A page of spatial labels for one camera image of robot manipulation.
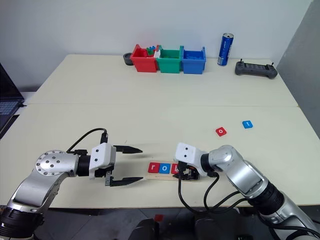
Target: black cable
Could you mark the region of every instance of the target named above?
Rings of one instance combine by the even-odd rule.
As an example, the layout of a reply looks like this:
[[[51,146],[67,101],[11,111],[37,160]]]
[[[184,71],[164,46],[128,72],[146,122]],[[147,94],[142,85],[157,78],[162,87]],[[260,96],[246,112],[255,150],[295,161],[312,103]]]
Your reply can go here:
[[[179,199],[180,201],[182,202],[182,204],[189,210],[191,211],[192,213],[194,214],[197,214],[197,215],[202,215],[202,214],[207,214],[208,213],[208,205],[207,205],[207,196],[208,196],[208,193],[210,191],[210,189],[217,183],[217,181],[219,180],[219,175],[217,175],[216,179],[214,180],[214,182],[208,187],[207,191],[205,192],[205,195],[204,195],[204,199],[203,199],[203,202],[205,203],[205,206],[206,206],[206,211],[198,211],[198,210],[195,210],[194,208],[190,207],[184,200],[184,198],[182,197],[182,194],[181,194],[181,174],[178,175],[178,195],[179,195]],[[223,214],[223,213],[226,213],[230,210],[232,210],[236,205],[238,205],[239,203],[243,202],[243,201],[246,201],[245,198],[242,198],[242,199],[239,199],[238,201],[236,201],[234,204],[232,204],[231,206],[227,207],[226,209],[223,209],[223,210],[216,210],[216,211],[213,211],[213,209],[216,209],[218,208],[222,203],[224,203],[227,199],[231,198],[232,196],[238,194],[239,191],[235,191],[231,194],[229,194],[227,197],[225,197],[223,200],[221,200],[220,202],[218,202],[213,208],[212,210],[210,210],[210,213],[214,213],[214,214]]]
[[[205,191],[205,194],[204,194],[204,197],[203,197],[203,204],[204,204],[204,207],[207,211],[210,211],[208,205],[207,205],[207,197],[208,197],[208,194],[210,192],[210,190],[212,189],[212,187],[219,181],[219,174],[216,173],[216,179],[213,181],[213,183],[211,183],[211,185],[208,187],[208,189]]]
[[[295,240],[295,239],[297,239],[297,237],[306,236],[306,235],[309,235],[307,231],[298,230],[298,231],[294,231],[289,236],[287,236],[285,240]]]
[[[241,198],[238,201],[236,201],[234,204],[232,204],[231,206],[229,206],[223,210],[211,210],[210,213],[212,213],[212,214],[225,214],[225,213],[231,211],[232,209],[234,209],[234,207],[237,206],[239,203],[244,202],[244,201],[247,201],[247,199]]]
[[[239,191],[234,191],[232,193],[230,193],[228,196],[226,196],[224,199],[222,199],[220,202],[218,202],[216,205],[214,205],[213,207],[209,208],[210,210],[215,210],[218,207],[221,206],[221,204],[223,204],[225,201],[227,201],[228,199],[230,199],[231,197],[233,197],[234,195],[239,194]]]
[[[257,214],[258,218],[260,219],[260,221],[264,224],[267,225],[269,228],[273,228],[273,229],[279,229],[279,230],[296,230],[296,231],[306,231],[309,232],[315,236],[317,236],[318,238],[320,238],[320,233],[311,229],[311,228],[307,228],[307,227],[303,227],[303,226],[279,226],[277,224],[273,224],[271,222],[267,222],[266,220],[264,220],[260,214]]]
[[[320,224],[320,221],[317,221],[317,220],[314,220],[314,219],[311,219],[313,222],[315,222],[316,224]]]
[[[72,154],[74,153],[73,151],[71,151],[78,143],[80,143],[86,136],[88,136],[89,134],[95,132],[95,131],[103,131],[102,135],[101,135],[101,141],[100,143],[106,143],[108,141],[108,134],[107,134],[107,130],[105,128],[95,128],[92,129],[90,131],[88,131],[86,134],[84,134],[82,137],[80,137],[71,147],[69,147],[69,149],[66,151],[66,153],[68,154]]]
[[[269,232],[274,240],[281,240],[280,237],[276,234],[276,231],[272,227],[269,227]]]
[[[178,195],[179,195],[179,199],[182,202],[182,204],[185,206],[186,209],[188,209],[189,211],[191,211],[194,214],[207,214],[207,211],[197,211],[195,209],[193,209],[192,207],[190,207],[184,200],[184,198],[181,195],[181,174],[179,173],[178,175]]]

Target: game controller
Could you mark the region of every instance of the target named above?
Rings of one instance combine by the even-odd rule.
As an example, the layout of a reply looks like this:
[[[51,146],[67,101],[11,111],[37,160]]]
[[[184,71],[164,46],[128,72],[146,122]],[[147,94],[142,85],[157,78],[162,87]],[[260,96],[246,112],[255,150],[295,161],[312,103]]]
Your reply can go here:
[[[274,63],[272,63],[271,65],[259,65],[253,63],[245,63],[241,58],[241,60],[236,63],[234,72],[237,75],[252,74],[266,76],[270,79],[274,79],[278,75],[278,72],[273,64]]]

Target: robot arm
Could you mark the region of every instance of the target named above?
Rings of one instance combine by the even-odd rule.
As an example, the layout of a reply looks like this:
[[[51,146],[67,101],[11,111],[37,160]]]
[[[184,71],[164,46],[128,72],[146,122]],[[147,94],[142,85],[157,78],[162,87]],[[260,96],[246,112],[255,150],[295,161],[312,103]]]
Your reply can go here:
[[[32,237],[35,229],[44,222],[44,214],[58,194],[60,184],[67,177],[105,177],[105,186],[110,187],[128,185],[142,179],[125,177],[113,180],[111,174],[115,167],[116,152],[142,153],[134,147],[111,145],[107,142],[94,147],[91,155],[87,155],[86,150],[72,153],[51,150],[43,153],[0,215],[0,239],[1,236],[19,239]]]
[[[231,184],[258,210],[260,217],[267,223],[279,227],[297,226],[319,231],[290,198],[280,192],[230,145],[221,146],[208,153],[179,143],[174,159],[195,167],[201,176],[207,176],[210,171],[224,172]],[[295,231],[275,229],[275,232],[280,239],[286,239]]]

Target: blue bin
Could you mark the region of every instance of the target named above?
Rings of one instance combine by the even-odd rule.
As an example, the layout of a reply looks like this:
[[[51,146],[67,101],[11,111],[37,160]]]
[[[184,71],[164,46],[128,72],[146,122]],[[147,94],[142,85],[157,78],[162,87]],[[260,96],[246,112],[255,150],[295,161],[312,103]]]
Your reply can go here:
[[[181,62],[184,74],[202,74],[206,64],[206,51],[202,47],[201,51],[181,51]]]

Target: soda can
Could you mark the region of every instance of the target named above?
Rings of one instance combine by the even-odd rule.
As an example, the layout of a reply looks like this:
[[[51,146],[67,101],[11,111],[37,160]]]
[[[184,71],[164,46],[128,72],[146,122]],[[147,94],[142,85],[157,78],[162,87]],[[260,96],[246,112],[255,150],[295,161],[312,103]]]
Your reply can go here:
[[[218,64],[220,66],[227,65],[233,41],[234,41],[234,35],[232,33],[224,33],[222,35],[222,41],[221,41],[220,52],[218,57]]]

